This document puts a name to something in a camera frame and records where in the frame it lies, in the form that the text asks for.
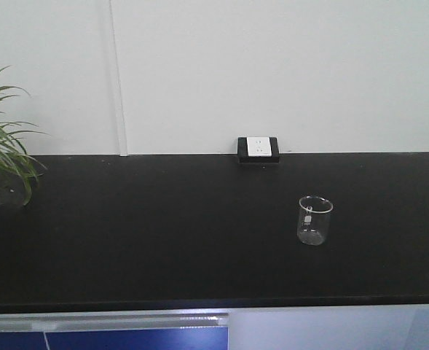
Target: spider plant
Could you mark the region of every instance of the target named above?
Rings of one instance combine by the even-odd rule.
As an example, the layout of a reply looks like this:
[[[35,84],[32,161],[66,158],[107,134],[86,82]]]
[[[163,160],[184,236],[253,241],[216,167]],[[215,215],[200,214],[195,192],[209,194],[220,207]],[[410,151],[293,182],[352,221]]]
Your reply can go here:
[[[6,68],[8,68],[8,66],[0,69],[0,73]],[[28,92],[21,87],[1,86],[0,102],[19,96],[6,93],[12,90],[20,90],[28,94]],[[23,201],[23,205],[26,205],[31,199],[31,180],[34,178],[38,181],[39,173],[35,169],[34,163],[43,166],[28,155],[22,143],[22,134],[38,133],[38,131],[25,129],[31,126],[35,125],[29,122],[0,122],[0,171],[7,174],[14,174],[22,180],[25,188],[25,200]]]

